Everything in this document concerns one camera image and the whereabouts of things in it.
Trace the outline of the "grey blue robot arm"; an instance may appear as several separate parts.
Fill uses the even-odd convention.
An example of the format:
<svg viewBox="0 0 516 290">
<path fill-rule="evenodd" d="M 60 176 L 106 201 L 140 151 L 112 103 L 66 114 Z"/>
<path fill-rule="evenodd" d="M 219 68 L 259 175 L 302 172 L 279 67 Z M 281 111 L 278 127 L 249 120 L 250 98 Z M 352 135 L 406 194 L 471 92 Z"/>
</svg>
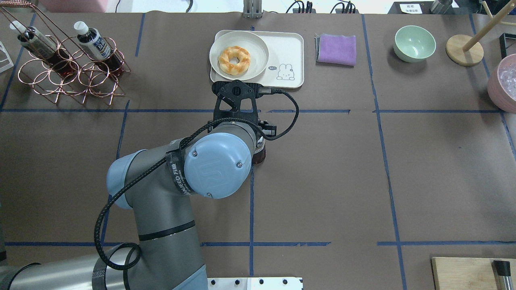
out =
<svg viewBox="0 0 516 290">
<path fill-rule="evenodd" d="M 259 139 L 267 139 L 256 99 L 274 88 L 216 81 L 214 117 L 192 135 L 112 163 L 112 198 L 94 226 L 96 256 L 1 269 L 2 290 L 206 290 L 208 277 L 190 197 L 221 199 L 250 174 Z M 102 224 L 113 205 L 132 209 L 138 243 L 105 250 Z"/>
</svg>

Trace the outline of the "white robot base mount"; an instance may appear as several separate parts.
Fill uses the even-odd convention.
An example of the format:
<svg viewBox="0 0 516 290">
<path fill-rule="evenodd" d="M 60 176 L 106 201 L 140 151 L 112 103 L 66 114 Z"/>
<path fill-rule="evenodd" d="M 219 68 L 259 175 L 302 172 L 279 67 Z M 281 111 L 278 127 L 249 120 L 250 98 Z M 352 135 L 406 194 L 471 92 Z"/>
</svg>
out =
<svg viewBox="0 0 516 290">
<path fill-rule="evenodd" d="M 298 277 L 208 278 L 209 290 L 303 290 Z"/>
</svg>

